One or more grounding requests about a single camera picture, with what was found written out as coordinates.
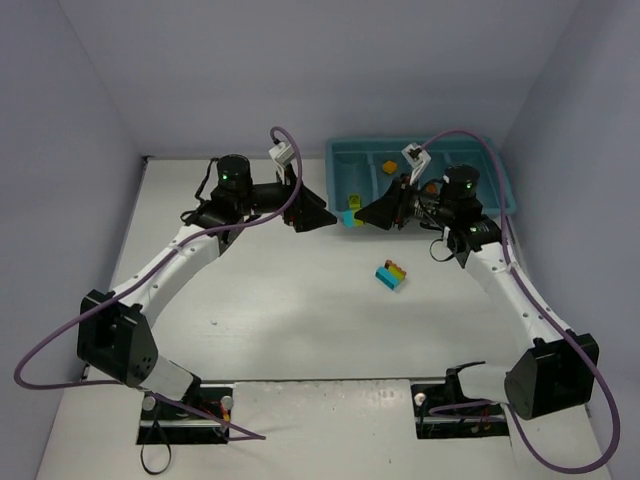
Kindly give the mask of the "light blue long lego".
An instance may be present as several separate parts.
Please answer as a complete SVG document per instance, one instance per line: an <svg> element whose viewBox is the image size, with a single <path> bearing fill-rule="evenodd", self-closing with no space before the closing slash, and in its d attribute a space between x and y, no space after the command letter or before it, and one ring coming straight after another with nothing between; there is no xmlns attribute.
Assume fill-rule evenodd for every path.
<svg viewBox="0 0 640 480"><path fill-rule="evenodd" d="M392 291L396 290L403 282L403 278L398 278L389 269L383 266L376 270L375 278Z"/></svg>

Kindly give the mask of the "lime green sloped lego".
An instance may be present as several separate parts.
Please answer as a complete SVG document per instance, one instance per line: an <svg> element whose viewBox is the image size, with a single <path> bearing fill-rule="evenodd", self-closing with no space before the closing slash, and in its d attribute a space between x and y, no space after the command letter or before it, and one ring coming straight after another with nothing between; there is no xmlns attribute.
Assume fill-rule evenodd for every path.
<svg viewBox="0 0 640 480"><path fill-rule="evenodd" d="M349 210L356 211L362 207L362 200L359 194L349 194L347 200Z"/></svg>

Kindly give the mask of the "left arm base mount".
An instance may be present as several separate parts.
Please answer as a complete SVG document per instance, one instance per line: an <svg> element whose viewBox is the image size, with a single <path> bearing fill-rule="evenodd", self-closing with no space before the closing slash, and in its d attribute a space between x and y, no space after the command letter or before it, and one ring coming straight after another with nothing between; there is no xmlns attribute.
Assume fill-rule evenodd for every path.
<svg viewBox="0 0 640 480"><path fill-rule="evenodd" d="M232 384L203 383L200 400L194 405L207 415L231 420L234 404ZM141 402L137 445L219 445L227 444L229 428L169 405L145 393Z"/></svg>

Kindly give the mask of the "light blue small lego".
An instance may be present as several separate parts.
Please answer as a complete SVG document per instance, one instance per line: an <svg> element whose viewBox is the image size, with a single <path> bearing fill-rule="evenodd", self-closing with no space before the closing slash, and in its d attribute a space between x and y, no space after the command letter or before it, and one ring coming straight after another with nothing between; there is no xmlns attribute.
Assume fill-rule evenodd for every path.
<svg viewBox="0 0 640 480"><path fill-rule="evenodd" d="M344 211L342 216L342 221L347 228L354 228L356 226L354 211L353 210Z"/></svg>

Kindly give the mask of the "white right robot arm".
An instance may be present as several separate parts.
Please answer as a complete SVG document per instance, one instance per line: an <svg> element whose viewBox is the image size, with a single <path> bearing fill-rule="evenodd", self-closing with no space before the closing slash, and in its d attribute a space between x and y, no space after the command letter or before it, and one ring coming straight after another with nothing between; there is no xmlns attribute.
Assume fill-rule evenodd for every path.
<svg viewBox="0 0 640 480"><path fill-rule="evenodd" d="M384 230L418 220L442 232L450 254L486 292L513 335L518 359L511 366L475 361L447 372L463 399L505 403L524 420L587 403L592 396L599 347L576 334L550 309L516 263L498 224L477 198L479 172L454 165L423 188L403 175L355 218Z"/></svg>

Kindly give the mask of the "brown lego plate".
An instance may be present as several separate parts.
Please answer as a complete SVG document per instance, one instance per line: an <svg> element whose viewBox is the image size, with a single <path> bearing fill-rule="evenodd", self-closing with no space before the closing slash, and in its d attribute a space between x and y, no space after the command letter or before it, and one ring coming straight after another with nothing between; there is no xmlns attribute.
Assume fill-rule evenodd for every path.
<svg viewBox="0 0 640 480"><path fill-rule="evenodd" d="M392 260L390 260L390 259L387 259L387 260L385 261L384 266L385 266L387 269L390 269L390 268L394 268L394 269L397 269L397 270L399 270L399 269L400 269L400 267L399 267L395 262L393 262L393 261L392 261Z"/></svg>

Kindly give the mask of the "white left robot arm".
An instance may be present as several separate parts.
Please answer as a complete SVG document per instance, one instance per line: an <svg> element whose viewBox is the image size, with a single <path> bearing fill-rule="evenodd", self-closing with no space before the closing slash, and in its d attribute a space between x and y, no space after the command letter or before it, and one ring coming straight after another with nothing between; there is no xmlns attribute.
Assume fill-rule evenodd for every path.
<svg viewBox="0 0 640 480"><path fill-rule="evenodd" d="M292 166L263 184L253 182L250 162L241 155L213 158L207 170L217 174L217 185L170 244L127 282L84 297L77 337L77 355L90 366L130 388L185 404L195 403L201 380L160 355L152 335L173 297L229 249L246 223L276 213L302 233L337 222L324 200L297 183Z"/></svg>

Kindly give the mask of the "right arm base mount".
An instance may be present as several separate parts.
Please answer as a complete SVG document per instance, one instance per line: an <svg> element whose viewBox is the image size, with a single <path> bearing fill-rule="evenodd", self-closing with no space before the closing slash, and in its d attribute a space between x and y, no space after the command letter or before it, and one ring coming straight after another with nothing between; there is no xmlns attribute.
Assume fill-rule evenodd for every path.
<svg viewBox="0 0 640 480"><path fill-rule="evenodd" d="M462 393L459 373L481 365L483 362L469 362L449 368L439 381L410 383L418 440L509 436L505 413L498 403L472 400Z"/></svg>

